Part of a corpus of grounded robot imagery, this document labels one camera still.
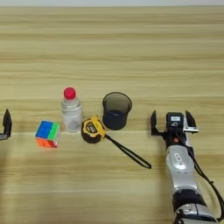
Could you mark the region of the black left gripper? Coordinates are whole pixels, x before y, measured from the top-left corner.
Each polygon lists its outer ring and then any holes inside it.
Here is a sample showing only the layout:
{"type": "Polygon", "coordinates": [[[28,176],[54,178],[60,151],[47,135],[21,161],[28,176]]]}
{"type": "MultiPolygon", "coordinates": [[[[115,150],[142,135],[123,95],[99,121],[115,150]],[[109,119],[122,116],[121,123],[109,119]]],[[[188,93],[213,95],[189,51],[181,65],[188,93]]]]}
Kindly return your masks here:
{"type": "Polygon", "coordinates": [[[3,116],[3,134],[0,134],[0,140],[6,140],[11,136],[12,120],[9,110],[6,110],[3,116]]]}

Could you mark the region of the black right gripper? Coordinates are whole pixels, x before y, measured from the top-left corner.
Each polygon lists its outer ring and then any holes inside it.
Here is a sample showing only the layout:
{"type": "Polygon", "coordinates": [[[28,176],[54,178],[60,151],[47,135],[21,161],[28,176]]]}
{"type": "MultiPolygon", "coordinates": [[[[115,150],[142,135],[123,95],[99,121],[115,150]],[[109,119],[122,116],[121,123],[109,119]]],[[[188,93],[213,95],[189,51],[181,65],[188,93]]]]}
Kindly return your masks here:
{"type": "Polygon", "coordinates": [[[157,114],[156,110],[153,111],[150,117],[150,128],[152,136],[161,136],[166,144],[166,147],[172,145],[187,146],[187,133],[196,134],[199,132],[199,129],[196,127],[196,122],[189,111],[185,112],[185,117],[187,125],[189,127],[184,128],[166,128],[164,131],[158,131],[157,125],[157,114]]]}

